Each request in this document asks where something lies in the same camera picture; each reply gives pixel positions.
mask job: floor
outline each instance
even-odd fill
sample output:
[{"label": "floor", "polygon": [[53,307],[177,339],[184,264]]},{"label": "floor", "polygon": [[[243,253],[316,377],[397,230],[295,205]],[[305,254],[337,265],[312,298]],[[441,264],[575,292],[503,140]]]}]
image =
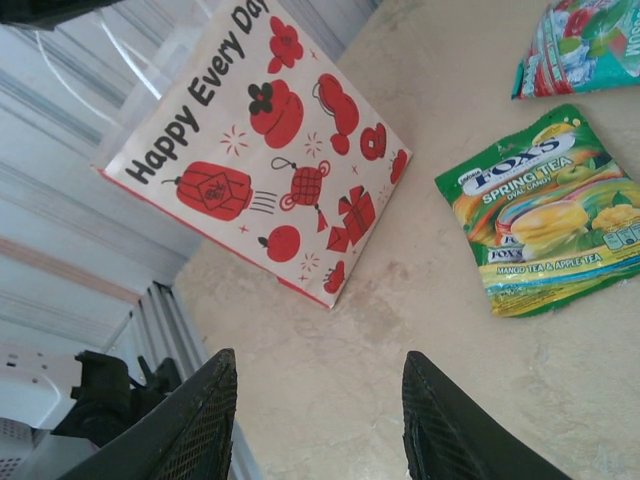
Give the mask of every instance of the floor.
[{"label": "floor", "polygon": [[408,350],[425,352],[572,478],[640,478],[640,281],[493,318],[433,179],[564,101],[640,178],[638,90],[511,101],[546,0],[388,0],[339,65],[415,157],[331,311],[205,242],[177,285],[238,356],[238,418],[270,479],[405,478]]}]

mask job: plastic bag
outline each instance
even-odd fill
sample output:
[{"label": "plastic bag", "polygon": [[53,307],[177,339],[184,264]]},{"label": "plastic bag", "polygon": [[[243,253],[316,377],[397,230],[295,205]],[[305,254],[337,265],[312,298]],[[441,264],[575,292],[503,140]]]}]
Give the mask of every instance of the plastic bag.
[{"label": "plastic bag", "polygon": [[562,0],[547,8],[513,98],[640,84],[640,0]]},{"label": "plastic bag", "polygon": [[527,316],[640,273],[640,186],[556,108],[436,179],[493,313]]}]

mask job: candy bag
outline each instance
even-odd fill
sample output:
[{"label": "candy bag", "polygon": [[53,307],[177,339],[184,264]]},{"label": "candy bag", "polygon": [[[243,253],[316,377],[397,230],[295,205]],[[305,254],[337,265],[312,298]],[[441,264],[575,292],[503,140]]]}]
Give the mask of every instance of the candy bag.
[{"label": "candy bag", "polygon": [[640,273],[640,186],[571,105],[436,184],[495,315],[535,315]]},{"label": "candy bag", "polygon": [[538,24],[512,98],[638,84],[640,0],[562,0]]}]

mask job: gift bag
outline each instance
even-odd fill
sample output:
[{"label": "gift bag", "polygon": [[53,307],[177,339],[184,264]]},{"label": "gift bag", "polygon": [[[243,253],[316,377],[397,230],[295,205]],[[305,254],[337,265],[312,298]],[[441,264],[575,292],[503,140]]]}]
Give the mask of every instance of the gift bag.
[{"label": "gift bag", "polygon": [[102,173],[330,307],[410,157],[275,0],[229,0]]}]

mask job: black object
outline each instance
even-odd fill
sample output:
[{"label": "black object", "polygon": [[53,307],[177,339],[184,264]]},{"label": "black object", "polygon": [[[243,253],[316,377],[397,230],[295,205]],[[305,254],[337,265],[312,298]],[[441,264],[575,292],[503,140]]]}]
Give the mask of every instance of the black object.
[{"label": "black object", "polygon": [[0,0],[0,23],[53,30],[56,25],[121,0]]},{"label": "black object", "polygon": [[144,358],[138,358],[146,386],[130,380],[127,364],[118,358],[89,351],[75,358],[82,363],[81,385],[71,390],[76,404],[52,433],[88,438],[98,447],[124,433],[180,385],[180,375],[170,358],[155,373]]},{"label": "black object", "polygon": [[427,357],[410,352],[402,381],[413,480],[568,480],[491,418]]},{"label": "black object", "polygon": [[233,350],[223,350],[150,414],[59,480],[226,480],[237,386]]}]

